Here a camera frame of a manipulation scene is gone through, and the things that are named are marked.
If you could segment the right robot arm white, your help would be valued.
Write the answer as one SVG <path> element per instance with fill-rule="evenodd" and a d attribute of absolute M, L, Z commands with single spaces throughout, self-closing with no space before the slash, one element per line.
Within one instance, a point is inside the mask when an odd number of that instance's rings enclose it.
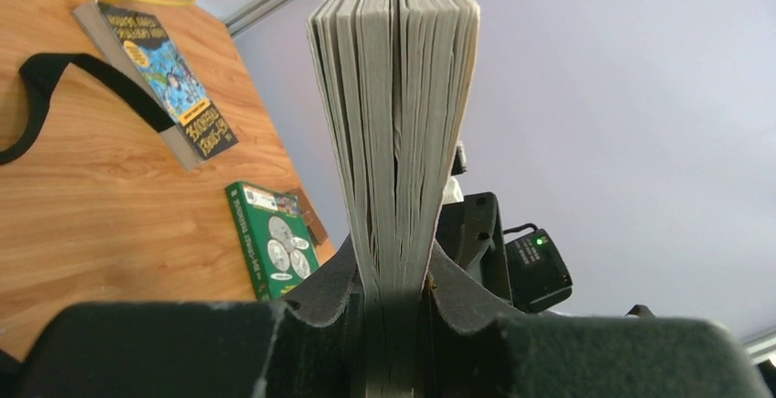
<path fill-rule="evenodd" d="M 542 313 L 572 294 L 571 275 L 549 233 L 531 222 L 503 227 L 492 192 L 444 205 L 436 241 L 476 282 L 523 313 Z"/>

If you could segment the orange paperback book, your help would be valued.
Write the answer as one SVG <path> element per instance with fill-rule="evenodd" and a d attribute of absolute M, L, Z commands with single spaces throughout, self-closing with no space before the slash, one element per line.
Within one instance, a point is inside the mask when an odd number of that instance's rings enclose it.
<path fill-rule="evenodd" d="M 475 0 L 324 0 L 307 20 L 365 295 L 418 296 L 476 65 Z"/>

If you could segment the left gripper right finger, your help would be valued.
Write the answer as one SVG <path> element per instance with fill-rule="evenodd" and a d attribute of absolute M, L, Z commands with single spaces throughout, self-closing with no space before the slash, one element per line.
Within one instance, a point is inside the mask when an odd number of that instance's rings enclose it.
<path fill-rule="evenodd" d="M 682 318 L 526 315 L 439 248 L 421 349 L 429 397 L 767 397 L 735 338 Z"/>

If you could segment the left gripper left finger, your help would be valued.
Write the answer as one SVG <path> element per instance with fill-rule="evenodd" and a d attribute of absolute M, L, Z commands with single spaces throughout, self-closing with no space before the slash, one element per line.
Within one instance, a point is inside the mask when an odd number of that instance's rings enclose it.
<path fill-rule="evenodd" d="M 21 397 L 347 397 L 351 242 L 279 300 L 84 302 L 42 330 Z"/>

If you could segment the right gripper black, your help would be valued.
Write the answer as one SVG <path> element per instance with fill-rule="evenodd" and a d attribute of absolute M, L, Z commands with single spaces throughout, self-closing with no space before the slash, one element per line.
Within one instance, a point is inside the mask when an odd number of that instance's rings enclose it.
<path fill-rule="evenodd" d="M 444 269 L 461 270 L 509 307 L 514 304 L 505 251 L 501 209 L 496 195 L 469 194 L 442 206 L 436 228 L 434 278 Z"/>

